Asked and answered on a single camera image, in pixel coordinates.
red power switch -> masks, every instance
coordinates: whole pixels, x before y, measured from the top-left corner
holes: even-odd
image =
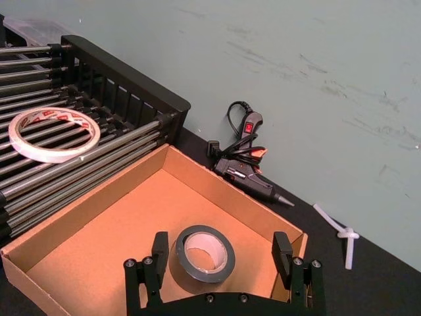
[[[251,134],[251,131],[253,130],[253,123],[245,123],[244,133]]]

white cable tie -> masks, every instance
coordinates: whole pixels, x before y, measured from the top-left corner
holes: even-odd
[[[353,255],[354,255],[354,239],[360,238],[351,227],[343,228],[337,222],[335,222],[325,211],[323,211],[320,206],[317,204],[313,205],[314,209],[328,222],[332,227],[334,227],[338,233],[338,238],[347,239],[347,255],[345,257],[345,269],[351,270],[353,268]]]

brown cardboard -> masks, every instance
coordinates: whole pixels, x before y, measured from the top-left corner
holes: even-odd
[[[275,282],[273,232],[286,231],[300,256],[307,235],[167,145],[25,233],[1,255],[9,281],[49,315],[125,315],[124,260],[149,255],[157,231],[168,231],[172,246],[195,224],[219,230],[234,248],[234,271],[218,291],[285,297],[282,283]],[[167,268],[164,302],[190,295]]]

bolt head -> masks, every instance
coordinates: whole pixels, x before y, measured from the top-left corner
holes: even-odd
[[[215,300],[215,297],[212,294],[206,295],[206,302],[212,303]]]
[[[293,260],[294,264],[296,265],[302,265],[303,264],[303,260],[301,260],[300,258],[296,257]]]
[[[135,263],[136,262],[133,259],[129,259],[129,260],[126,261],[125,266],[128,267],[128,268],[131,268],[131,267],[134,266]]]
[[[249,300],[249,297],[245,294],[240,294],[239,300],[240,300],[241,303],[246,303]]]
[[[317,260],[311,261],[311,265],[315,268],[320,268],[322,266],[322,264],[318,262]]]
[[[145,258],[145,260],[143,260],[143,263],[146,265],[150,265],[152,264],[153,260],[151,257]]]

black table surface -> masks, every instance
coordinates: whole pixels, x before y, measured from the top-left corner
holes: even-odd
[[[206,157],[206,141],[190,131],[182,131],[176,146],[198,163],[212,165]],[[266,205],[309,235],[305,260],[317,258],[323,264],[328,315],[421,315],[420,272],[364,237],[355,241],[353,270],[345,270],[345,242],[336,237],[337,232],[309,204],[280,190],[295,207]],[[0,315],[44,315],[7,282],[2,269]]]

